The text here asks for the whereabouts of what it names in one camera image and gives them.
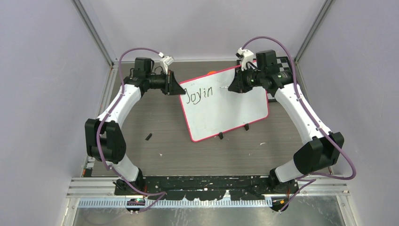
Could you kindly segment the pink framed whiteboard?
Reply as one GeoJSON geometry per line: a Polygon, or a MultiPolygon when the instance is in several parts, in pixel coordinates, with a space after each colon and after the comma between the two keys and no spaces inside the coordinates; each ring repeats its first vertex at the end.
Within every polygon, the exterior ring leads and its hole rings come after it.
{"type": "Polygon", "coordinates": [[[191,141],[199,142],[263,120],[269,115],[267,92],[255,87],[239,94],[219,87],[228,87],[239,66],[203,75],[180,83],[186,91],[180,102],[191,141]]]}

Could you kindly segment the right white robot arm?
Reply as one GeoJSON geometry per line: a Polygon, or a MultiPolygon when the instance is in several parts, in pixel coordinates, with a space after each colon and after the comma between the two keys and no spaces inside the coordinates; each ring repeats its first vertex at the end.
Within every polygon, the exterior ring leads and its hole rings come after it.
{"type": "Polygon", "coordinates": [[[268,185],[274,193],[281,193],[294,179],[336,164],[344,143],[340,132],[323,128],[324,123],[315,115],[303,96],[289,68],[282,70],[274,50],[254,54],[239,48],[236,56],[241,60],[235,70],[228,91],[247,93],[262,87],[286,110],[300,134],[303,146],[289,162],[270,170],[268,185]]]}

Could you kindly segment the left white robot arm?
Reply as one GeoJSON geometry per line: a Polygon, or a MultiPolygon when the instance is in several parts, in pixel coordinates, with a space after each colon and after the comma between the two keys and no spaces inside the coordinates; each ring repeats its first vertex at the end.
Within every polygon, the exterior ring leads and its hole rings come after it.
{"type": "Polygon", "coordinates": [[[87,154],[115,170],[126,182],[126,189],[133,195],[144,190],[142,171],[126,154],[127,145],[121,127],[133,106],[150,89],[159,89],[164,95],[183,95],[185,90],[178,84],[169,66],[174,59],[164,56],[160,60],[161,72],[153,72],[154,61],[147,57],[135,59],[130,75],[122,80],[117,96],[106,110],[95,119],[85,122],[87,154]]]}

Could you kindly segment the black marker cap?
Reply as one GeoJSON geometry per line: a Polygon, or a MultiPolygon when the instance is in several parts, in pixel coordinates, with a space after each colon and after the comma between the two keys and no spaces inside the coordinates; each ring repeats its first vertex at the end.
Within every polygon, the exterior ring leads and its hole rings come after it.
{"type": "Polygon", "coordinates": [[[152,137],[152,133],[150,133],[150,134],[145,138],[145,140],[148,141],[151,137],[152,137]]]}

